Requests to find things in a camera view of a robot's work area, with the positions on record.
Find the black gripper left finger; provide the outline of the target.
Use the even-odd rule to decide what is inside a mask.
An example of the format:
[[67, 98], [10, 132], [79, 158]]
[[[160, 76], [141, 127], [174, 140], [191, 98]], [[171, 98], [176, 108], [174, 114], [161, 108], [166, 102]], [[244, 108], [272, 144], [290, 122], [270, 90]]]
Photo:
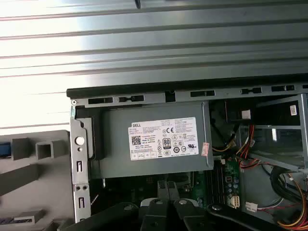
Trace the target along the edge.
[[64, 231], [165, 231], [169, 210], [169, 189], [166, 181], [157, 183], [157, 198], [138, 207], [130, 202], [116, 204]]

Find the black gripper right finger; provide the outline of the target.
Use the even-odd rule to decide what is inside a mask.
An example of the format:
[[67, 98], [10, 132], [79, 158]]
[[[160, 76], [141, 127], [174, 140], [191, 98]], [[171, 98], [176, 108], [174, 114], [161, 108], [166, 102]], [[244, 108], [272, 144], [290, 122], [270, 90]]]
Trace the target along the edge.
[[223, 204], [206, 209], [180, 198], [175, 182], [167, 183], [169, 198], [186, 231], [282, 231], [283, 228]]

